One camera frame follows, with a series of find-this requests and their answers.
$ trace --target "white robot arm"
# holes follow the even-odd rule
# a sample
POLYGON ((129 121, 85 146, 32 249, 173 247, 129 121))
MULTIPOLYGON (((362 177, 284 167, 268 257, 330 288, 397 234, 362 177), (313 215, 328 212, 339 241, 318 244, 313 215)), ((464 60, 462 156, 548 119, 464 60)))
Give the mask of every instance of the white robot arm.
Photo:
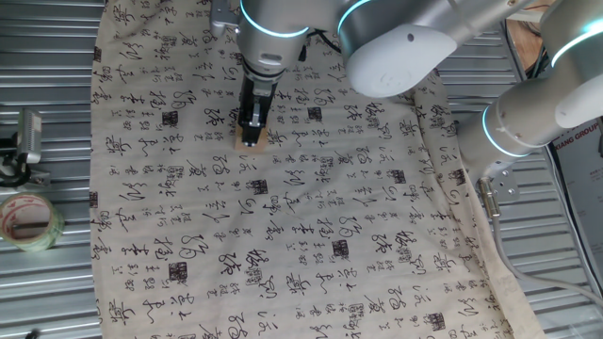
MULTIPOLYGON (((212 32, 236 27, 245 80, 238 123, 257 143, 284 70, 310 28, 336 32, 354 88, 369 97, 400 94, 484 29, 530 0, 229 0, 212 3, 212 32)), ((473 183, 546 145, 563 129, 603 115, 603 1, 560 0, 542 35, 553 57, 546 80, 518 84, 459 128, 473 183)))

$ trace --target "cloth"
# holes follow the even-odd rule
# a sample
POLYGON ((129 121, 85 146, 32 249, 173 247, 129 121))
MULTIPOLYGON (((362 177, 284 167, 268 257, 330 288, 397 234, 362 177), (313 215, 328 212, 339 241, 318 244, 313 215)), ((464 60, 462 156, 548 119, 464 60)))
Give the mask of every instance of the cloth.
POLYGON ((355 93, 308 40, 264 153, 207 1, 110 1, 94 53, 91 256, 105 338, 544 338, 465 180, 436 72, 355 93))

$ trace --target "metal grating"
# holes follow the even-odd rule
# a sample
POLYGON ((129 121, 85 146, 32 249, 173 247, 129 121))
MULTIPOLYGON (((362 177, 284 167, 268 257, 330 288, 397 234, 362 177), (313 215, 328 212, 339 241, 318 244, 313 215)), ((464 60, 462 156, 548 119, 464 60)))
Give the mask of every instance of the metal grating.
MULTIPOLYGON (((41 190, 65 216, 65 234, 42 253, 0 240, 0 338, 101 338, 90 267, 90 73, 103 0, 0 0, 0 136, 14 132, 21 106, 43 118, 41 190)), ((481 113, 521 80, 506 36, 496 29, 440 66, 457 120, 481 113)), ((584 269, 545 153, 513 166, 521 200, 502 206, 505 248, 530 274, 585 286, 584 269)), ((0 201, 13 192, 0 191, 0 201)), ((521 283, 549 338, 601 331, 595 306, 573 292, 521 283)))

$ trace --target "metal clamp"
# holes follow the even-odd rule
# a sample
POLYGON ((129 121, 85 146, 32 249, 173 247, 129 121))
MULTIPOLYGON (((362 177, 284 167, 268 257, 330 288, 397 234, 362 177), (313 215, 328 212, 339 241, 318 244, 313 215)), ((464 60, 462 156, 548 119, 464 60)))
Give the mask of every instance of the metal clamp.
POLYGON ((210 31, 214 37, 221 37, 227 25, 238 25, 238 17, 230 12, 230 3, 228 0, 212 1, 209 21, 211 22, 210 31))

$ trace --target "beige cloth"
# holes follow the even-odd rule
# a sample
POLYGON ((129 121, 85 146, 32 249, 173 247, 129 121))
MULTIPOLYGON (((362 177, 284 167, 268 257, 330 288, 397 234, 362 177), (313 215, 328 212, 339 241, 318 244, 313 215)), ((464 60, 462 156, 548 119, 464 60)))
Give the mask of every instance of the beige cloth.
POLYGON ((90 214, 105 338, 544 338, 464 179, 436 73, 371 100, 309 40, 266 152, 238 153, 240 55, 208 11, 111 1, 101 21, 90 214))

